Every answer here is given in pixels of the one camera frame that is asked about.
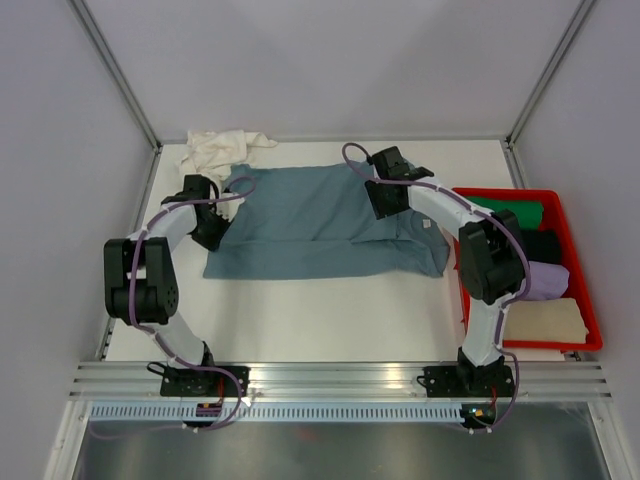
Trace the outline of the blue-grey t-shirt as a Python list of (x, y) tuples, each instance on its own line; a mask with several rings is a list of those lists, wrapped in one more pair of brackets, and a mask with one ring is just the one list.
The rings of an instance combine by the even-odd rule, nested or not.
[(311, 280), (405, 271), (439, 278), (450, 247), (437, 224), (408, 210), (377, 219), (364, 181), (345, 164), (257, 169), (237, 165), (234, 192), (253, 186), (203, 276)]

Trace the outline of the aluminium front rail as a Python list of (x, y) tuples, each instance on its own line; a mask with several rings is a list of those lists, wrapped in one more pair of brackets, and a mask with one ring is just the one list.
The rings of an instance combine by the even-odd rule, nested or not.
[[(263, 401), (420, 401), (417, 377), (451, 362), (250, 363), (248, 397)], [(520, 402), (609, 401), (612, 392), (593, 361), (525, 361)], [(83, 362), (73, 373), (73, 400), (151, 400), (160, 397), (160, 369), (145, 362)]]

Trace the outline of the rolled lavender t-shirt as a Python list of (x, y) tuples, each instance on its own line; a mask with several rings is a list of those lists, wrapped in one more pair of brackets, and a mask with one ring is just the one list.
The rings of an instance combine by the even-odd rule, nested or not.
[(566, 293), (570, 272), (564, 266), (536, 261), (530, 261), (529, 266), (531, 283), (524, 300), (555, 300)]

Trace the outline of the right aluminium frame post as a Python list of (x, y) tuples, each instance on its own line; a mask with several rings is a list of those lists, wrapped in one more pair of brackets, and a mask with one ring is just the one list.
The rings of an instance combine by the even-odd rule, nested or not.
[(515, 150), (516, 143), (529, 123), (531, 116), (534, 114), (544, 94), (581, 34), (581, 31), (587, 23), (594, 8), (598, 4), (598, 0), (580, 0), (578, 2), (560, 38), (556, 42), (548, 60), (546, 61), (541, 74), (536, 80), (532, 91), (528, 95), (527, 100), (516, 117), (509, 133), (505, 137), (505, 144), (508, 150)]

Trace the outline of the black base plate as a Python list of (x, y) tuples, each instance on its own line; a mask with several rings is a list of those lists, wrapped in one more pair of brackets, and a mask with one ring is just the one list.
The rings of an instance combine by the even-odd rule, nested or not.
[(222, 365), (224, 373), (165, 367), (162, 373), (162, 397), (236, 397), (246, 395), (250, 368)]
[(429, 398), (498, 398), (515, 393), (515, 380), (509, 367), (498, 374), (474, 378), (454, 365), (428, 366), (416, 378)]

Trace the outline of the red plastic bin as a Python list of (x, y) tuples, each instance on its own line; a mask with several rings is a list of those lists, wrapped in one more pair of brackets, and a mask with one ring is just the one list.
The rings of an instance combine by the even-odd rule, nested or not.
[(561, 243), (562, 263), (570, 272), (569, 286), (561, 298), (571, 298), (579, 306), (588, 329), (583, 344), (530, 342), (503, 340), (510, 349), (555, 350), (561, 352), (598, 352), (603, 347), (599, 322), (591, 300), (588, 281), (584, 275), (583, 257), (579, 254), (560, 197), (552, 190), (506, 189), (506, 188), (462, 188), (454, 189), (458, 194), (474, 203), (498, 210), (513, 211), (523, 230), (553, 230)]

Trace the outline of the aluminium frame post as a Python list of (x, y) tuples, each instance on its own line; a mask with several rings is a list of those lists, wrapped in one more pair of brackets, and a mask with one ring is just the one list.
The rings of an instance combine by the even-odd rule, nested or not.
[(598, 4), (598, 0), (580, 0), (578, 2), (560, 38), (556, 42), (548, 60), (546, 61), (541, 74), (536, 80), (532, 91), (528, 95), (527, 100), (516, 117), (509, 133), (505, 137), (505, 144), (508, 150), (515, 150), (516, 143), (529, 123), (531, 116), (534, 114), (544, 94), (581, 34), (581, 31), (587, 23), (594, 8)]
[(117, 92), (123, 101), (125, 108), (132, 117), (136, 127), (145, 138), (154, 152), (160, 150), (162, 142), (151, 125), (144, 109), (134, 93), (130, 82), (126, 78), (109, 42), (104, 35), (97, 19), (88, 3), (84, 0), (68, 0), (74, 16), (79, 22), (89, 43), (97, 54), (100, 62), (106, 70), (108, 77), (113, 82)]

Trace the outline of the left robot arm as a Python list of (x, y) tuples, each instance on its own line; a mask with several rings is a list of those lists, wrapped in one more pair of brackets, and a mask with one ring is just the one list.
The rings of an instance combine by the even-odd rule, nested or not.
[(216, 207), (223, 193), (214, 181), (187, 175), (182, 190), (165, 198), (146, 225), (103, 249), (107, 313), (148, 335), (172, 368), (186, 369), (183, 383), (198, 396), (216, 389), (218, 372), (208, 345), (178, 312), (172, 253), (187, 238), (210, 252), (218, 249), (231, 225)]

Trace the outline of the rolled beige t-shirt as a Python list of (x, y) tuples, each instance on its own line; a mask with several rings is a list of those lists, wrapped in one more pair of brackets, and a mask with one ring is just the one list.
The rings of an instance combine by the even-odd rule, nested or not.
[(583, 344), (588, 329), (571, 298), (518, 301), (508, 311), (504, 339)]

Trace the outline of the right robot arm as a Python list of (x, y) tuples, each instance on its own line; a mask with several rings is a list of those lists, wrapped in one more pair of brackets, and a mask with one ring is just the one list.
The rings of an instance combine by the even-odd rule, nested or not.
[(430, 170), (410, 165), (396, 147), (365, 158), (373, 169), (365, 188), (378, 219), (412, 210), (457, 241), (459, 278), (471, 309), (459, 360), (467, 364), (458, 367), (456, 381), (463, 392), (478, 395), (493, 381), (489, 366), (503, 356), (509, 307), (530, 284), (518, 219), (509, 210), (495, 212), (447, 188)]

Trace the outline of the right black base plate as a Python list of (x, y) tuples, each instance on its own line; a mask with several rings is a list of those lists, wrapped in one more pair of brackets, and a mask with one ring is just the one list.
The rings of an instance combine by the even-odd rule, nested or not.
[(498, 374), (474, 378), (454, 365), (428, 366), (416, 378), (429, 398), (498, 398), (515, 393), (515, 380), (509, 367)]

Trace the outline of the rolled black t-shirt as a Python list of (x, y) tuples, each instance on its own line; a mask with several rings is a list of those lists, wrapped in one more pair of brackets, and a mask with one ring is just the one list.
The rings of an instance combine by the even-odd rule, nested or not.
[(524, 250), (529, 261), (548, 264), (562, 263), (562, 247), (553, 230), (523, 230)]

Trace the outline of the left aluminium frame post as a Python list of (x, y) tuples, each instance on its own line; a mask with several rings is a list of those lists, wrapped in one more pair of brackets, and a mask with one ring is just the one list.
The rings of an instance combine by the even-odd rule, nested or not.
[(108, 77), (113, 82), (117, 92), (123, 101), (125, 108), (132, 117), (136, 127), (145, 138), (154, 152), (160, 150), (162, 142), (151, 125), (144, 109), (134, 93), (130, 82), (126, 78), (109, 42), (104, 35), (97, 19), (88, 3), (84, 0), (68, 0), (74, 16), (79, 22), (89, 43), (97, 54), (100, 62), (106, 70)]

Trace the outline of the cream white t-shirt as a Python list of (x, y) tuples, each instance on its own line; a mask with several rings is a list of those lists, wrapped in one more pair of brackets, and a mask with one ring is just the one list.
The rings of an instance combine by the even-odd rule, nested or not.
[(181, 176), (199, 174), (211, 180), (224, 180), (234, 165), (250, 164), (255, 150), (274, 148), (278, 142), (262, 132), (191, 130), (187, 151), (178, 162)]

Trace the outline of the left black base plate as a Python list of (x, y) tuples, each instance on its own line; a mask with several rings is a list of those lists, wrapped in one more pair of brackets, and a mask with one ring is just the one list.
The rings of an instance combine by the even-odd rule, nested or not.
[(224, 373), (165, 367), (162, 373), (162, 397), (236, 397), (246, 395), (250, 368), (222, 365)]

